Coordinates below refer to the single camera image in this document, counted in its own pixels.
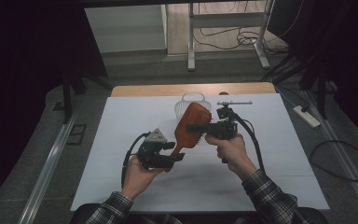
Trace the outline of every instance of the person's right hand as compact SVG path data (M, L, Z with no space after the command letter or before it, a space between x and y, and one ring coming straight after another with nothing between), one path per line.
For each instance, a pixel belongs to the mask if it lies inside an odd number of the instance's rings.
M205 135L208 144L217 146L217 157L226 158L228 169L234 172L242 181L257 171L246 154L245 142L240 133L229 140L220 140L212 135Z

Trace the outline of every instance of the table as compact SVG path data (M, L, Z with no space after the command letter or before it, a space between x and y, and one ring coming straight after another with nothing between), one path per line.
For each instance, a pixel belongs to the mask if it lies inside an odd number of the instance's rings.
M269 83L232 83L114 88L114 97L109 97L105 105L71 210L83 203L102 203L111 191L120 190L121 163L137 135L160 128L169 141L174 141L177 120L173 106L183 93L195 89L202 91L212 103L213 119L217 117L214 113L217 100L252 100L251 106L233 105L232 108L241 115L246 114L254 124L266 173L283 191L296 195L300 206L328 209L281 96L274 93ZM216 96L221 91L231 95ZM251 142L244 129L239 128L239 132L246 142ZM251 144L247 147L249 157L257 166L255 149ZM137 198L131 211L254 211L240 180L216 158L211 146L201 140L195 148L183 149L184 160L177 162L168 174L157 176L149 189Z

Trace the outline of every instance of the wall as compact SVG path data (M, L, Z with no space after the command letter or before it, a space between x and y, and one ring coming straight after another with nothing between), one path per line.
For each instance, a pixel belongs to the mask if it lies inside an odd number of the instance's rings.
M86 8L86 14L101 53L166 49L160 5Z

